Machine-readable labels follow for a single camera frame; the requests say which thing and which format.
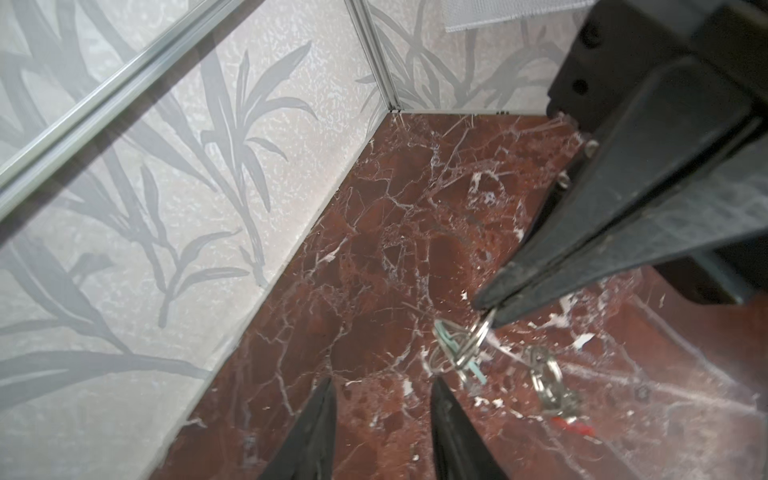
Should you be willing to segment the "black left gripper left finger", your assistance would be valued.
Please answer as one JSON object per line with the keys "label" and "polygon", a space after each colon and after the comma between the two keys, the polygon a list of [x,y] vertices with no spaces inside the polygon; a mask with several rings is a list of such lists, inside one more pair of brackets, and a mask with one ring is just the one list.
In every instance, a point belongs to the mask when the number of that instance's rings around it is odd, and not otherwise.
{"label": "black left gripper left finger", "polygon": [[313,390],[285,441],[258,479],[330,480],[336,425],[336,390],[332,380],[325,378]]}

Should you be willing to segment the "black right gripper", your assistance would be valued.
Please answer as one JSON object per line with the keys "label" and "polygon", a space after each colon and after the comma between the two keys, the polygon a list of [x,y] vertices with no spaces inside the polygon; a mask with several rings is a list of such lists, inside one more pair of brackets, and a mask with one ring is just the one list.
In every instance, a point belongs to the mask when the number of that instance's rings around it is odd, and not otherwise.
{"label": "black right gripper", "polygon": [[547,106],[594,138],[474,308],[534,311],[641,266],[699,303],[759,291],[766,48],[762,1],[597,2]]}

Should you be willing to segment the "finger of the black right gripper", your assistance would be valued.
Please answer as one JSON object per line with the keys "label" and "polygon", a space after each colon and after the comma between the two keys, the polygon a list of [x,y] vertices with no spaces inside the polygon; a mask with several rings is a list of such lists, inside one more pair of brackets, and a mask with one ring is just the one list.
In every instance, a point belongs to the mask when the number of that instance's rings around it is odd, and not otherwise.
{"label": "finger of the black right gripper", "polygon": [[494,329],[607,276],[767,233],[767,138],[615,227],[497,307]]}

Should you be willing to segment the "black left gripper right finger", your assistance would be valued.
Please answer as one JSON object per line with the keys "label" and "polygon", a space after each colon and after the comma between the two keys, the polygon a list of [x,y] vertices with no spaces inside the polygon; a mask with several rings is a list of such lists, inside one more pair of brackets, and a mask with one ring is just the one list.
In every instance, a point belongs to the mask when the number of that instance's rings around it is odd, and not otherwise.
{"label": "black left gripper right finger", "polygon": [[430,419],[437,479],[507,479],[442,377],[432,383]]}

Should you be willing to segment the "key with light tag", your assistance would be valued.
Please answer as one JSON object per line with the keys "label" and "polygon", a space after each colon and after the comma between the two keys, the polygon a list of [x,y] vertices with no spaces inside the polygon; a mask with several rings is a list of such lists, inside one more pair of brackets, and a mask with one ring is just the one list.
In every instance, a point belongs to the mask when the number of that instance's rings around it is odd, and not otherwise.
{"label": "key with light tag", "polygon": [[429,356],[430,370],[435,374],[454,372],[466,389],[475,384],[486,385],[487,377],[479,366],[481,347],[490,332],[491,321],[480,319],[471,327],[436,319],[432,333],[436,347]]}

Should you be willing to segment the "key with red tag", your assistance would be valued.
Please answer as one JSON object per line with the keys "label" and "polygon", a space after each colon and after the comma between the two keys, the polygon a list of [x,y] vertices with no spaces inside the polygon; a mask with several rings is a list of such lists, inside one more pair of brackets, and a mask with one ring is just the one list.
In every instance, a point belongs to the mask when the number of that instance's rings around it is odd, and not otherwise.
{"label": "key with red tag", "polygon": [[564,431],[574,432],[584,437],[596,437],[593,427],[581,421],[578,417],[553,416],[550,418],[550,421]]}

